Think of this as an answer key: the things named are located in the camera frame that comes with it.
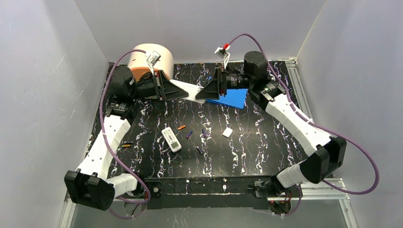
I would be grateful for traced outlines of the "long white remote control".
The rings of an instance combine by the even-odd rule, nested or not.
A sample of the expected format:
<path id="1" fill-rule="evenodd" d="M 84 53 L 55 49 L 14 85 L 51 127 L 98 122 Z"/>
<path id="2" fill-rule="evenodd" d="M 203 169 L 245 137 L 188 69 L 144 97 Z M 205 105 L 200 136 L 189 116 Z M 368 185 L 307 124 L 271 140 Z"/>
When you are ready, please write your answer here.
<path id="1" fill-rule="evenodd" d="M 174 80 L 174 79 L 171 79 L 170 82 L 188 93 L 188 96 L 183 98 L 184 100 L 188 100 L 188 101 L 192 101 L 192 102 L 196 102 L 196 103 L 200 103 L 200 104 L 204 104 L 206 102 L 205 99 L 196 99 L 195 98 L 195 96 L 203 89 L 202 86 L 193 85 L 190 83 L 181 82 L 181 81 Z"/>

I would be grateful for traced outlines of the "white battery cover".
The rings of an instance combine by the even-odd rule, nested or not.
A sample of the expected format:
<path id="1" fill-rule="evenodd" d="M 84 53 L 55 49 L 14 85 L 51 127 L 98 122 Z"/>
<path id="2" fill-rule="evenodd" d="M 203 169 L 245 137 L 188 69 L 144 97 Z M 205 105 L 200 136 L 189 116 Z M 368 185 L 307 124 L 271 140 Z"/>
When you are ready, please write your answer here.
<path id="1" fill-rule="evenodd" d="M 233 130 L 229 127 L 226 127 L 226 129 L 223 131 L 222 135 L 226 138 L 229 138 L 232 134 Z"/>

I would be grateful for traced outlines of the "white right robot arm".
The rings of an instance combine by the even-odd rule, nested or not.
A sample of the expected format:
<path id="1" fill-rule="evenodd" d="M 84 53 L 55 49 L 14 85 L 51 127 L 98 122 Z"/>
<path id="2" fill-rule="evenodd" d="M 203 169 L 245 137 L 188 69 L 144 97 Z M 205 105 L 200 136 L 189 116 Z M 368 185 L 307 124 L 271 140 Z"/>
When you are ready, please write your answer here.
<path id="1" fill-rule="evenodd" d="M 217 100 L 228 89 L 247 89 L 251 100 L 277 119 L 303 147 L 307 159 L 284 168 L 267 181 L 257 182 L 254 189 L 280 193 L 306 182 L 318 184 L 342 165 L 346 141 L 315 128 L 305 115 L 298 114 L 285 89 L 270 79 L 268 66 L 263 53 L 249 51 L 242 71 L 216 66 L 212 78 L 195 97 Z"/>

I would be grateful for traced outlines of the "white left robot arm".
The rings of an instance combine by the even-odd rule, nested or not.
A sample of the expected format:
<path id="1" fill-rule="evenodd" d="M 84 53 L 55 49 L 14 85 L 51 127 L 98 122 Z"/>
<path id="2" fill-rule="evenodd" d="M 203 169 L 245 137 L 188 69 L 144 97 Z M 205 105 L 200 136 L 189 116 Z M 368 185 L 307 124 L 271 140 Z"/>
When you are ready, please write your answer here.
<path id="1" fill-rule="evenodd" d="M 137 175 L 127 171 L 109 178 L 109 166 L 116 150 L 129 131 L 136 116 L 137 99 L 156 97 L 167 101 L 187 98 L 189 93 L 168 79 L 163 70 L 144 73 L 136 81 L 126 66 L 111 69 L 105 94 L 111 96 L 107 108 L 100 107 L 101 131 L 84 160 L 76 170 L 67 171 L 64 182 L 73 203 L 105 211 L 114 199 L 135 191 L 144 184 Z"/>

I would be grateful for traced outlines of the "small white buttoned remote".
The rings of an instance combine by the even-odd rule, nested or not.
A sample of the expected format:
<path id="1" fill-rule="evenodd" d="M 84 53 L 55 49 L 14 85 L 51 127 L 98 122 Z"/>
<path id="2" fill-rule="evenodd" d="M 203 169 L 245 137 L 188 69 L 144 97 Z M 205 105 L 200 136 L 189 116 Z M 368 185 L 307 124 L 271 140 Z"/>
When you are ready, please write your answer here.
<path id="1" fill-rule="evenodd" d="M 171 127 L 163 129 L 162 135 L 165 141 L 168 143 L 168 146 L 172 152 L 178 152 L 179 150 L 182 149 L 182 146 L 179 143 L 178 139 L 176 138 L 176 135 L 172 131 Z"/>

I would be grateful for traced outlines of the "blue flat foam pad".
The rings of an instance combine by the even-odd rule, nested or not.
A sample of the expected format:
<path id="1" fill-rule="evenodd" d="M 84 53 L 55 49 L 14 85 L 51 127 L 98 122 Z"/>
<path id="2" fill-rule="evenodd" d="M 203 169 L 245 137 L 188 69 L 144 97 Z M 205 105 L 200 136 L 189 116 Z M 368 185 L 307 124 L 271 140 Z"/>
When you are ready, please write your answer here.
<path id="1" fill-rule="evenodd" d="M 207 102 L 226 105 L 234 108 L 243 109 L 246 100 L 248 90 L 242 89 L 229 89 L 227 88 L 227 94 L 220 96 L 219 100 L 207 99 Z"/>

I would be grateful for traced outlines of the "cream cylindrical drum container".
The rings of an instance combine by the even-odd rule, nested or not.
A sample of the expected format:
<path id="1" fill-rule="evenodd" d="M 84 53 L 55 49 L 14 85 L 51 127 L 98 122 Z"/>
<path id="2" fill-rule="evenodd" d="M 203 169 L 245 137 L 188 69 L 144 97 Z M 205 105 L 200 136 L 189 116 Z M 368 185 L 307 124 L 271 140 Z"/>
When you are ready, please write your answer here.
<path id="1" fill-rule="evenodd" d="M 136 82 L 147 72 L 162 70 L 167 78 L 173 79 L 173 55 L 159 44 L 140 44 L 134 49 L 145 51 L 133 52 L 130 55 L 127 67 L 131 70 Z"/>

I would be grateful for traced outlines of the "black base bar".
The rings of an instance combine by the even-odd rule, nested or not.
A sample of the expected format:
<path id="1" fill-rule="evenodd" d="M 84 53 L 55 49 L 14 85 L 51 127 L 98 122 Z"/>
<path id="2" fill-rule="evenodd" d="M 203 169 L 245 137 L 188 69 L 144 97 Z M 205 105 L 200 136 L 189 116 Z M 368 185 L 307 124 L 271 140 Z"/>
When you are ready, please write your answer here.
<path id="1" fill-rule="evenodd" d="M 146 178 L 151 191 L 148 209 L 168 208 L 254 208 L 267 209 L 276 194 L 258 191 L 263 176 Z"/>

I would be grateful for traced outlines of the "aluminium frame rail right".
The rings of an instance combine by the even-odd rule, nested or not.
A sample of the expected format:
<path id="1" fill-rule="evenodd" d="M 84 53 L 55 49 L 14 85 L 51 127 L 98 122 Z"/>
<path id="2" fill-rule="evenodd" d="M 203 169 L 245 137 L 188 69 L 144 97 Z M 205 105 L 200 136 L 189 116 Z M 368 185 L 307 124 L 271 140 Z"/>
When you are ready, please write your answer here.
<path id="1" fill-rule="evenodd" d="M 306 114 L 309 118 L 313 118 L 306 94 L 302 85 L 301 76 L 297 68 L 297 61 L 295 59 L 285 60 L 288 75 L 293 85 L 294 94 L 296 95 L 300 110 Z"/>

